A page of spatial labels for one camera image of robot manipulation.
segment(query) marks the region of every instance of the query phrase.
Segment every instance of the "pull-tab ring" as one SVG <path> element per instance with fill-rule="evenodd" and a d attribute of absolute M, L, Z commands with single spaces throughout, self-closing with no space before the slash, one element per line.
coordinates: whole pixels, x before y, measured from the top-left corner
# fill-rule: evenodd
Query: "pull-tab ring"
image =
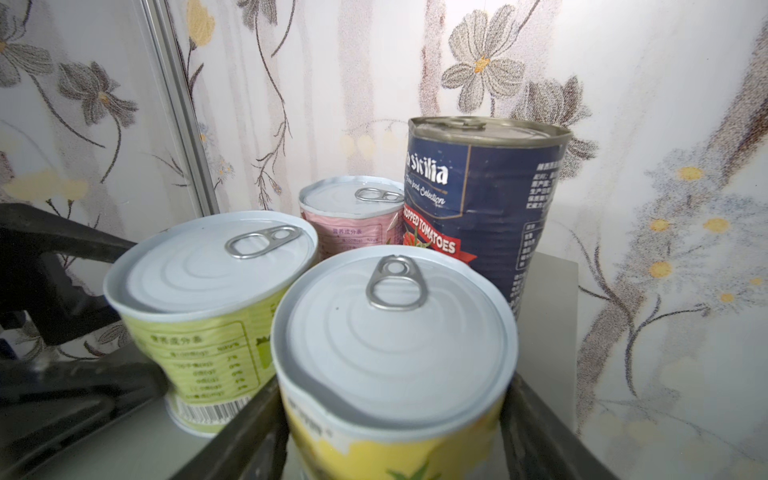
<path fill-rule="evenodd" d="M 462 130 L 485 130 L 485 121 L 481 118 L 434 118 L 427 120 L 426 123 Z"/>
<path fill-rule="evenodd" d="M 278 232 L 288 232 L 288 234 L 285 237 L 278 237 Z M 263 249 L 252 253 L 242 253 L 237 248 L 235 248 L 235 243 L 249 237 L 264 237 L 269 243 Z M 293 225 L 279 225 L 278 227 L 265 228 L 264 230 L 243 233 L 237 237 L 232 237 L 224 244 L 224 249 L 228 254 L 237 258 L 238 260 L 248 260 L 250 258 L 261 257 L 265 253 L 269 253 L 272 250 L 275 250 L 276 248 L 281 247 L 282 245 L 285 245 L 291 240 L 295 240 L 299 237 L 301 237 L 301 229 L 299 227 L 295 227 Z"/>
<path fill-rule="evenodd" d="M 364 197 L 363 194 L 369 193 L 376 195 L 375 197 Z M 355 192 L 355 198 L 357 200 L 364 200 L 366 202 L 385 202 L 388 204 L 399 204 L 406 199 L 406 196 L 400 192 L 391 192 L 389 190 L 382 190 L 381 188 L 363 187 Z"/>
<path fill-rule="evenodd" d="M 400 265 L 402 270 L 399 272 L 392 272 L 389 268 L 390 265 Z M 373 292 L 373 288 L 378 282 L 388 278 L 408 280 L 415 283 L 419 288 L 419 298 L 415 302 L 406 305 L 396 305 L 382 300 Z M 376 269 L 373 271 L 371 280 L 368 281 L 368 286 L 366 287 L 366 296 L 371 305 L 381 310 L 395 312 L 415 310 L 421 305 L 424 305 L 424 302 L 427 301 L 427 285 L 424 283 L 422 271 L 419 270 L 419 266 L 416 265 L 416 262 L 414 262 L 411 257 L 406 257 L 405 255 L 388 255 L 379 260 L 379 263 L 376 265 Z"/>

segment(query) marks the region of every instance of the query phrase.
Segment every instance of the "tin can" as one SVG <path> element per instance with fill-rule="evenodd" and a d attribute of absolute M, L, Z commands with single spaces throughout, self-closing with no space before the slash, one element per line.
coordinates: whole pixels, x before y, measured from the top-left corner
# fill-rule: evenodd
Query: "tin can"
<path fill-rule="evenodd" d="M 326 178 L 299 192 L 301 216 L 319 237 L 319 254 L 402 243 L 402 184 L 380 177 Z"/>
<path fill-rule="evenodd" d="M 165 371 L 182 429 L 214 436 L 272 378 L 272 318 L 316 249 L 298 217 L 236 212 L 170 228 L 110 268 L 104 295 Z"/>
<path fill-rule="evenodd" d="M 486 478 L 518 337 L 504 296 L 464 263 L 341 253 L 290 287 L 272 338 L 310 478 Z"/>
<path fill-rule="evenodd" d="M 409 122 L 405 245 L 457 258 L 517 315 L 571 132 L 506 118 Z"/>

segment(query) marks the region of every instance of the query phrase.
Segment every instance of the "yellow can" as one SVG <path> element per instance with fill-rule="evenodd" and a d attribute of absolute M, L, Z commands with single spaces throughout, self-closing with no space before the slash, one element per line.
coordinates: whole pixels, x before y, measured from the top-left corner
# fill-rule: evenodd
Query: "yellow can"
<path fill-rule="evenodd" d="M 183 223 L 115 262 L 104 295 L 170 380 L 182 429 L 216 435 L 274 376 L 275 310 L 316 251 L 305 220 L 248 211 Z"/>
<path fill-rule="evenodd" d="M 341 253 L 288 289 L 271 338 L 309 478 L 487 479 L 518 337 L 504 296 L 463 262 Z"/>

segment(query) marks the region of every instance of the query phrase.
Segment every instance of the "green can label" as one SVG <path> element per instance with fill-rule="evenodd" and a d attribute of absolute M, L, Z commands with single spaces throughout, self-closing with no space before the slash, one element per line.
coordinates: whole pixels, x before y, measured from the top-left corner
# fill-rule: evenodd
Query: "green can label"
<path fill-rule="evenodd" d="M 286 290 L 210 319 L 153 323 L 123 316 L 137 346 L 170 380 L 168 404 L 178 422 L 217 433 L 274 376 L 270 330 Z"/>

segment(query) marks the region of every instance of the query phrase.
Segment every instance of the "dented can lid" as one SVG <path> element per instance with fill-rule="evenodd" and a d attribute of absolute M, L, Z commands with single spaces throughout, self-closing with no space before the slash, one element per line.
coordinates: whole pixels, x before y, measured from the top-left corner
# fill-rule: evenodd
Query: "dented can lid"
<path fill-rule="evenodd" d="M 408 125 L 417 138 L 483 147 L 553 147 L 572 136 L 567 128 L 511 118 L 418 117 Z"/>
<path fill-rule="evenodd" d="M 299 202 L 312 214 L 338 218 L 370 218 L 402 208 L 402 183 L 365 175 L 326 178 L 304 187 Z"/>
<path fill-rule="evenodd" d="M 392 245 L 341 253 L 299 278 L 277 309 L 272 349 L 280 381 L 336 426 L 429 437 L 500 398 L 518 338 L 488 280 L 442 253 Z"/>
<path fill-rule="evenodd" d="M 114 263 L 104 295 L 120 313 L 180 322 L 232 313 L 289 286 L 313 262 L 317 233 L 273 211 L 218 214 L 139 243 Z"/>

